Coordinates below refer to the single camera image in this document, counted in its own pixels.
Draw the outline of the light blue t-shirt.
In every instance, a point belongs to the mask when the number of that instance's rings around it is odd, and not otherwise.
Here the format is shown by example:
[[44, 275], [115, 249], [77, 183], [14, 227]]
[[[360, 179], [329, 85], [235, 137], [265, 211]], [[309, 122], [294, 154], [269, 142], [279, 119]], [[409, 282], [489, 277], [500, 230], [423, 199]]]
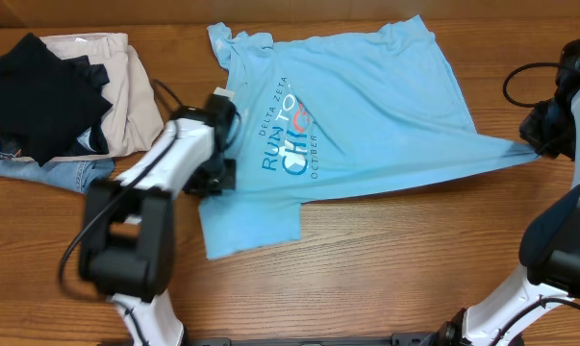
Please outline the light blue t-shirt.
[[208, 29], [240, 123], [234, 189], [204, 199], [217, 260], [300, 237], [302, 205], [461, 179], [536, 159], [480, 135], [452, 68], [419, 17], [373, 33], [277, 41]]

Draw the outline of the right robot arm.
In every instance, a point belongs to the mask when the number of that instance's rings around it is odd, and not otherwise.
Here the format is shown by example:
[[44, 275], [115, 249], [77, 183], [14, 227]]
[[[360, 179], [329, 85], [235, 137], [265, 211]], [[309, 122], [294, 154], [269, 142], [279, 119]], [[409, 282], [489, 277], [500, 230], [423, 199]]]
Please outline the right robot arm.
[[393, 334], [393, 345], [507, 346], [558, 306], [580, 310], [580, 38], [567, 43], [552, 98], [530, 105], [519, 134], [535, 152], [574, 163], [570, 191], [538, 216], [519, 246], [519, 265], [485, 300], [431, 334]]

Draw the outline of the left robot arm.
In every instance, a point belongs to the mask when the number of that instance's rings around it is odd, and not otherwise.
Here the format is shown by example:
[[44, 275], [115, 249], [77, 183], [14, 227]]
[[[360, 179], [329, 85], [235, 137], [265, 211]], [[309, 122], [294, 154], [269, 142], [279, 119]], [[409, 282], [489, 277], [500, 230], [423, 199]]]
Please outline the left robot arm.
[[159, 141], [115, 180], [88, 189], [80, 248], [81, 279], [114, 305], [133, 345], [186, 345], [168, 286], [175, 259], [174, 201], [208, 197], [236, 185], [225, 156], [240, 116], [231, 99], [212, 94], [202, 109], [181, 106]]

